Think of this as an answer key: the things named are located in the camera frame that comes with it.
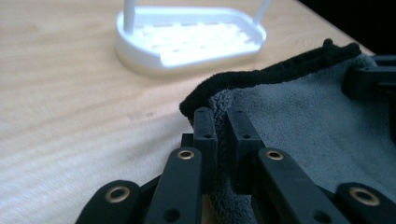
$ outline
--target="wooden table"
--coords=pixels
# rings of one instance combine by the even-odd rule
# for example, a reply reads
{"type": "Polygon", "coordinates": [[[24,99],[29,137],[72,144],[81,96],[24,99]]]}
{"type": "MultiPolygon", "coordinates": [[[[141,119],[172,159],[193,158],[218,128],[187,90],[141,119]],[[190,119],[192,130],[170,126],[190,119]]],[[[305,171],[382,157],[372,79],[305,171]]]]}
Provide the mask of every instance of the wooden table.
{"type": "MultiPolygon", "coordinates": [[[[163,1],[234,7],[253,16],[259,0],[163,1]]],[[[0,223],[74,223],[91,196],[117,179],[139,185],[162,172],[191,133],[178,104],[201,81],[264,68],[321,46],[353,40],[293,0],[274,0],[255,60],[147,77],[116,57],[123,1],[3,0],[0,3],[0,223]]],[[[159,5],[141,0],[138,5],[159,5]]],[[[210,206],[204,223],[216,223],[210,206]]]]}

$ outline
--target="grey felt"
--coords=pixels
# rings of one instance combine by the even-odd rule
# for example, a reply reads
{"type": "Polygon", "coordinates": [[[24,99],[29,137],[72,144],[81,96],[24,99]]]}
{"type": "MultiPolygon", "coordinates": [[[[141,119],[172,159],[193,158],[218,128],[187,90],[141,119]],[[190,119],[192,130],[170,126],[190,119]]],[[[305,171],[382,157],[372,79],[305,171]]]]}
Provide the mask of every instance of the grey felt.
{"type": "Polygon", "coordinates": [[[218,182],[210,195],[221,223],[256,223],[248,196],[231,191],[225,168],[224,116],[242,108],[267,147],[287,151],[319,186],[332,192],[359,182],[396,202],[396,147],[388,104],[347,98],[349,66],[375,65],[366,55],[290,82],[224,90],[210,99],[219,137],[218,182]]]}

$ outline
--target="white plastic tray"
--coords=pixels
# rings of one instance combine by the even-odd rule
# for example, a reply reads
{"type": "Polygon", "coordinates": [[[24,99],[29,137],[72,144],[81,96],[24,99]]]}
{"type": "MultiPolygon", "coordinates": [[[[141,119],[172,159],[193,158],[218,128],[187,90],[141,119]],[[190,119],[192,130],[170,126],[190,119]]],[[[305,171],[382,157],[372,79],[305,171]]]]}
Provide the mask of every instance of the white plastic tray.
{"type": "Polygon", "coordinates": [[[117,18],[116,50],[128,67],[162,76],[254,55],[266,39],[260,19],[225,7],[135,7],[117,18]]]}

